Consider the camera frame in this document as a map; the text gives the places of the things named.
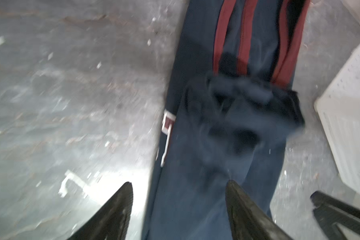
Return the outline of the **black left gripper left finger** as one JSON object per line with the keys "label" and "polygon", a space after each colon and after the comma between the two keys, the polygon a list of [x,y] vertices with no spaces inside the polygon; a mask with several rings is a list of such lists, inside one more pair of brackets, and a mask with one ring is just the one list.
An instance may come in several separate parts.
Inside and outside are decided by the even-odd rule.
{"label": "black left gripper left finger", "polygon": [[133,207],[133,185],[124,183],[70,240],[124,240]]}

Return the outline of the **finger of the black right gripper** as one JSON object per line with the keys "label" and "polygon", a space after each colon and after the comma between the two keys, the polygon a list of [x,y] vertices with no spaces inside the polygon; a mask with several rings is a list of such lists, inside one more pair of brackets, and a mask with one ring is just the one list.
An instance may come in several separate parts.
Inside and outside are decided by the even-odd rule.
{"label": "finger of the black right gripper", "polygon": [[315,209],[313,215],[329,240],[345,240],[340,226],[360,236],[360,209],[316,191],[310,197]]}

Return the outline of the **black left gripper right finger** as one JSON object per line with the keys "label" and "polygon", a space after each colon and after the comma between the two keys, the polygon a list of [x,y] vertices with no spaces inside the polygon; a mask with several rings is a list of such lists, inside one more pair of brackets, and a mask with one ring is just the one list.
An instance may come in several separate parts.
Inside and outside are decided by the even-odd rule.
{"label": "black left gripper right finger", "polygon": [[235,181],[226,185],[226,206],[234,240],[290,240]]}

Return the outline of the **dark navy tank top pile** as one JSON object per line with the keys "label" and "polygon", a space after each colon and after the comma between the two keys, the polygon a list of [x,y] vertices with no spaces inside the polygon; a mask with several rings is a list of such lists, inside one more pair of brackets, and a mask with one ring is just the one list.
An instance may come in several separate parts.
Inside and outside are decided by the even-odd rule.
{"label": "dark navy tank top pile", "polygon": [[144,240],[230,240],[236,181],[271,216],[309,1],[190,1],[172,69]]}

